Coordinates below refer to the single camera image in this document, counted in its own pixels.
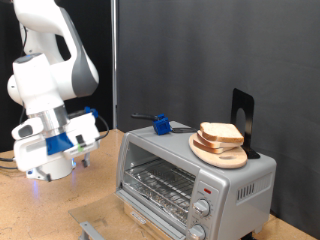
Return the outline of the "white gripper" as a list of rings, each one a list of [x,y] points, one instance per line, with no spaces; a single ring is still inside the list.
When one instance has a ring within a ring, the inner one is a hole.
[[[90,152],[100,146],[97,138],[100,136],[95,117],[84,114],[75,117],[66,125],[66,131],[57,136],[57,141],[45,138],[44,125],[39,117],[26,120],[13,130],[15,161],[20,171],[36,168],[38,178],[51,182],[51,175],[41,167],[58,159],[71,159],[84,155],[82,165],[90,166]]]

